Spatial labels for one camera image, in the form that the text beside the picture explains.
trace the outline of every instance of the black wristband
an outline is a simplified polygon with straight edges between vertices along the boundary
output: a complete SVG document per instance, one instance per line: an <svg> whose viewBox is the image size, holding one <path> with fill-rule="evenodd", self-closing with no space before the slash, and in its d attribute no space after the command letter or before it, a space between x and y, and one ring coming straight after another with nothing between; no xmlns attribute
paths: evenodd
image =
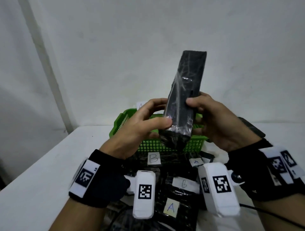
<svg viewBox="0 0 305 231"><path fill-rule="evenodd" d="M120 200L130 186L123 175L124 160L95 150L89 160L100 165L83 198L69 192L70 198L91 207L105 208L110 201Z"/></svg>
<svg viewBox="0 0 305 231"><path fill-rule="evenodd" d="M267 140L229 152L228 170L233 170L245 182L240 187L247 195L257 201L281 199L296 193L305 192L304 183L300 178L294 184L286 184L277 172L273 171L268 158L259 149L273 147ZM274 174L281 185L275 186L271 177Z"/></svg>

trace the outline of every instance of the black cable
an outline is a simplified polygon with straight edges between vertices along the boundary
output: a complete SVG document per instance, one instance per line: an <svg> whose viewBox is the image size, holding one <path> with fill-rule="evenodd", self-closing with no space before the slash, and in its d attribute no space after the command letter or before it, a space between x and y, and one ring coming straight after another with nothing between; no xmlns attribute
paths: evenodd
<svg viewBox="0 0 305 231"><path fill-rule="evenodd" d="M121 209L116 215L115 217L112 219L110 225L108 226L108 228L106 229L106 231L110 231L112 225L114 224L115 220L122 214L122 212L126 211L126 210L129 210L129 209L132 209L133 206L126 206L124 207L123 209Z"/></svg>
<svg viewBox="0 0 305 231"><path fill-rule="evenodd" d="M287 218L282 217L282 216L279 216L279 215L277 215L277 214L275 214L275 213L268 212L268 211L263 210L263 209L261 209L261 208L252 207L252 206L249 206L249 205L246 205L246 204L239 204L239 205L240 205L240 207L250 208L250 209L254 209L254 210L258 211L258 212L263 212L263 213L269 214L269 215L271 215L271 216L274 216L274 217L276 217L276 218L278 218L278 219L280 219L280 220L286 221L286 222L288 222L288 223L290 223L290 224L293 224L293 225L295 225L295 226L297 226L297 227L299 227L299 228L305 230L305 226L300 225L300 224L298 224L298 223L296 223L296 222L293 222L293 221L291 221L291 220L288 220Z"/></svg>

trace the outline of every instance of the table surface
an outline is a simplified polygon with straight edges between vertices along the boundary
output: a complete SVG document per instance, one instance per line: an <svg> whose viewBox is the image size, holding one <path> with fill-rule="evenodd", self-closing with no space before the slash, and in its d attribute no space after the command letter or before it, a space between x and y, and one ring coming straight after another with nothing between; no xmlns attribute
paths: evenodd
<svg viewBox="0 0 305 231"><path fill-rule="evenodd" d="M272 143L287 147L295 160L305 169L303 155L305 124L256 123ZM77 128L46 155L22 173L0 192L1 231L45 231L68 199L71 179L79 164L108 137L112 126ZM203 150L226 162L228 156L214 144L206 143ZM235 188L240 203L252 204L248 196ZM218 218L200 211L197 230L263 230L255 211L241 208L241 215Z"/></svg>

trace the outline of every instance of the green basket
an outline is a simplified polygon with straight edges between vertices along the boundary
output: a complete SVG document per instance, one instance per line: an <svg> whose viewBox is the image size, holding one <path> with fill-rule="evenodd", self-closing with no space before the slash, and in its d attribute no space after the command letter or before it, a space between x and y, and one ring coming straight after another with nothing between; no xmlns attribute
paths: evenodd
<svg viewBox="0 0 305 231"><path fill-rule="evenodd" d="M120 113L117 119L114 121L114 126L111 132L109 133L109 137L112 137L122 126L126 121L133 116L137 111L136 108L127 109L123 113ZM151 118L153 117L161 117L162 114L153 114ZM193 128L200 128L202 126L194 124ZM205 136L195 136L193 135L186 145L186 147L183 149L184 152L194 152L194 151L201 151L202 145L205 140L208 138ZM149 140L143 140L140 144L138 151L141 152L157 152L157 151L176 151L171 148L165 147L161 144L159 139L149 139Z"/></svg>

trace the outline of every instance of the wall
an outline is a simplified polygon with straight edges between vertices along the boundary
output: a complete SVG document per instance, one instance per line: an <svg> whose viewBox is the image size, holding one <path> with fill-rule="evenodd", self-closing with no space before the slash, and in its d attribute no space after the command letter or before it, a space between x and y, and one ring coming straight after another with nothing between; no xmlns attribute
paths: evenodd
<svg viewBox="0 0 305 231"><path fill-rule="evenodd" d="M74 126L167 97L183 50L201 90L251 122L305 122L302 0L30 0Z"/></svg>
<svg viewBox="0 0 305 231"><path fill-rule="evenodd" d="M0 2L0 175L8 183L67 136L17 0Z"/></svg>

